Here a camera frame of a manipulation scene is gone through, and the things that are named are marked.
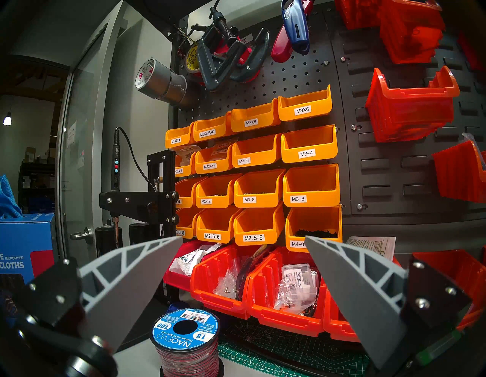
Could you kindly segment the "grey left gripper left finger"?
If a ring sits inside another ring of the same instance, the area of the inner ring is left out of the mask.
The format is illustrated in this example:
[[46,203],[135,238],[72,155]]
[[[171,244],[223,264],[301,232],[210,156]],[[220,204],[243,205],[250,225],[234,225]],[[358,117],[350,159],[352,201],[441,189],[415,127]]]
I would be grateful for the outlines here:
[[15,295],[15,334],[33,376],[117,376],[120,347],[183,244],[181,236],[57,261]]

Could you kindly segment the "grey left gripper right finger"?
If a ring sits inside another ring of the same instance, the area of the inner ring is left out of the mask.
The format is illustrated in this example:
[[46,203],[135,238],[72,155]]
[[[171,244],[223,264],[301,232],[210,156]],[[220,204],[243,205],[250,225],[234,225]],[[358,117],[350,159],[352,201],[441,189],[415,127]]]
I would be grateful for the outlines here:
[[370,357],[367,376],[447,372],[468,340],[458,325],[472,302],[451,278],[414,256],[402,268],[324,238],[306,236],[305,246]]

